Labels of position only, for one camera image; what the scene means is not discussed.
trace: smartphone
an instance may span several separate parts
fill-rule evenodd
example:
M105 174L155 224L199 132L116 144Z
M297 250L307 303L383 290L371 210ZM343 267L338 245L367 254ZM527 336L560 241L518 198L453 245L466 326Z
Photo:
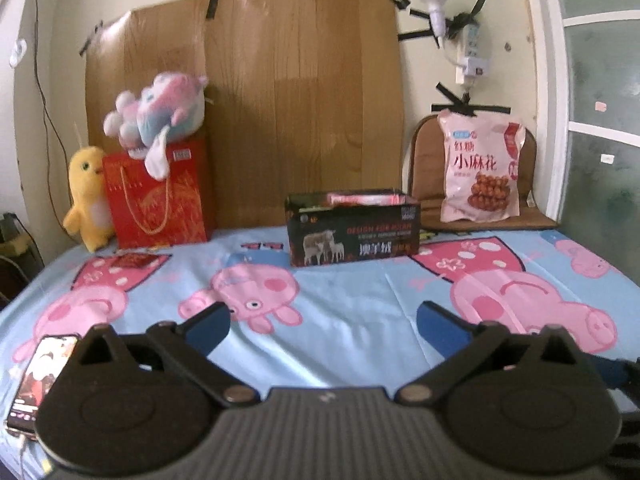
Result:
M60 375L80 337L77 334L43 337L24 371L4 425L9 434L35 439L38 407Z

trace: pink snack bag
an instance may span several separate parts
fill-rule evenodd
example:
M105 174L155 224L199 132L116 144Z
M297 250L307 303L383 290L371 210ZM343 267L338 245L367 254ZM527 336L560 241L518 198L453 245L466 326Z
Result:
M440 220L497 222L520 215L518 162L526 130L513 116L444 110L445 199Z

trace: wall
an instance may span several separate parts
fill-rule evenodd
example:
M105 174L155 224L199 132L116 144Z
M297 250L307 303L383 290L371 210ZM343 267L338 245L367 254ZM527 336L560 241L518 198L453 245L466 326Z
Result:
M51 84L49 70L54 17L60 19L60 16L56 15L57 2L58 0L38 0L38 74L49 106L52 93L60 91L57 85ZM60 228L47 190L47 134L42 117L42 98L34 74L35 11L35 0L25 0L20 37L26 40L29 50L15 69L15 142L30 231L42 252L44 261L50 262L71 247L73 242ZM62 220L70 204L66 184L66 164L51 127L49 127L49 145L52 200L58 212L58 218ZM72 143L68 142L67 146L71 153L75 151Z
M14 135L14 69L8 63L18 38L24 2L0 0L0 214L15 212L22 222L28 223Z
M100 20L105 23L127 10L166 0L60 0L56 11L52 44L52 110L65 142L76 147L74 123L86 137L84 110L84 60L78 51L88 33ZM450 0L447 14L471 10L476 0ZM527 0L487 0L481 15L485 49L492 58L492 75L479 82L472 92L478 104L501 104L513 107L526 125L536 125L536 74L532 32ZM400 31L424 28L424 20L403 12ZM512 47L505 50L505 44ZM402 44L404 63L404 97L406 102L406 146L418 120L430 113L432 103L443 102L435 86L442 82L452 90L455 70L439 53L432 40L413 40Z

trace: bag handle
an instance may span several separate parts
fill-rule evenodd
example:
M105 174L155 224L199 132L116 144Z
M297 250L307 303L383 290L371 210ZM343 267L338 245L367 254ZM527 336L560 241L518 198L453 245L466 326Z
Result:
M164 199L164 220L162 220L162 223L158 226L157 229L147 229L136 218L136 214L133 212L133 208L131 207L131 204L129 202L129 194L127 193L127 184L125 182L126 180L125 171L122 166L120 167L120 177L122 179L122 189L124 190L124 200L127 202L127 207L129 208L129 212L131 213L131 217L133 218L133 221L136 223L136 225L140 228L140 230L144 234L148 236L157 235L160 231L162 231L162 229L166 227L166 223L169 220L169 179L170 177L167 177L167 179L164 181L165 182L164 185L166 188L165 199Z

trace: brown wood-grain panel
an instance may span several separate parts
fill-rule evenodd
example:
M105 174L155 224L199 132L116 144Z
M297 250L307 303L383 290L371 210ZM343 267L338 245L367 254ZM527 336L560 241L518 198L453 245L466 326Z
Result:
M218 226L284 222L290 192L400 184L403 104L389 0L178 0L134 10L87 55L90 142L157 72L206 71Z

